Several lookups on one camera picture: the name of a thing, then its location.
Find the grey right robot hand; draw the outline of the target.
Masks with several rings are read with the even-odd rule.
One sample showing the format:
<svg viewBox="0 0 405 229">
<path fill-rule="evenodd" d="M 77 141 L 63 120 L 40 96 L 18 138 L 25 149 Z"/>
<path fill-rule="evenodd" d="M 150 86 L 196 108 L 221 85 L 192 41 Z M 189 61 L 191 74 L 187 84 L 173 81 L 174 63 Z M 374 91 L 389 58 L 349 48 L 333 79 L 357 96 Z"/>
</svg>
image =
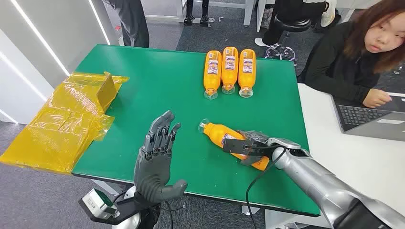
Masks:
<svg viewBox="0 0 405 229">
<path fill-rule="evenodd" d="M 269 136 L 258 131 L 237 130 L 244 138 L 243 156 L 240 164 L 244 166 L 252 166 L 262 159 L 269 159 L 271 161 L 272 154 L 275 148 L 269 146 Z"/>
</svg>

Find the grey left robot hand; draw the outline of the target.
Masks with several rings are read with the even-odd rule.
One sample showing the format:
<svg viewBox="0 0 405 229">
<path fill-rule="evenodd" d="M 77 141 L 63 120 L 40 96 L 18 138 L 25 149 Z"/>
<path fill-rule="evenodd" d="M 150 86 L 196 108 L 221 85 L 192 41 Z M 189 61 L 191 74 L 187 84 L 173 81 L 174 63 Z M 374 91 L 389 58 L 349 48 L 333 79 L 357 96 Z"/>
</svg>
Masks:
<svg viewBox="0 0 405 229">
<path fill-rule="evenodd" d="M 180 179 L 168 185 L 171 176 L 172 148 L 180 123 L 171 127 L 175 115 L 168 110 L 157 117 L 139 148 L 135 168 L 134 185 L 137 192 L 151 203 L 160 203 L 184 194 L 188 183 Z"/>
</svg>

